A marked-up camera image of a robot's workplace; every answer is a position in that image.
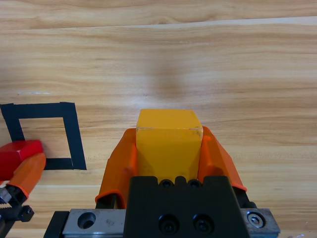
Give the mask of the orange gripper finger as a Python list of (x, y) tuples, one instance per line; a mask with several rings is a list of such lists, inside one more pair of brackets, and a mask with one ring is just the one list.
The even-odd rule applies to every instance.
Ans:
[(249, 200), (247, 189), (243, 186), (232, 158), (222, 147), (210, 129), (204, 126), (198, 168), (198, 180), (203, 182), (204, 178), (207, 176), (228, 177), (239, 206), (241, 208), (257, 207), (254, 202)]
[(136, 129), (125, 131), (107, 160), (99, 194), (95, 198), (97, 209), (125, 209), (130, 180), (138, 175)]

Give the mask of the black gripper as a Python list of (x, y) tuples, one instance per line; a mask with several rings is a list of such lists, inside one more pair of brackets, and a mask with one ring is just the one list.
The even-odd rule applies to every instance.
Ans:
[(29, 222), (34, 215), (29, 205), (23, 205), (39, 182), (46, 166), (45, 154), (38, 153), (25, 159), (14, 171), (6, 187), (0, 189), (0, 237), (4, 238), (15, 222)]

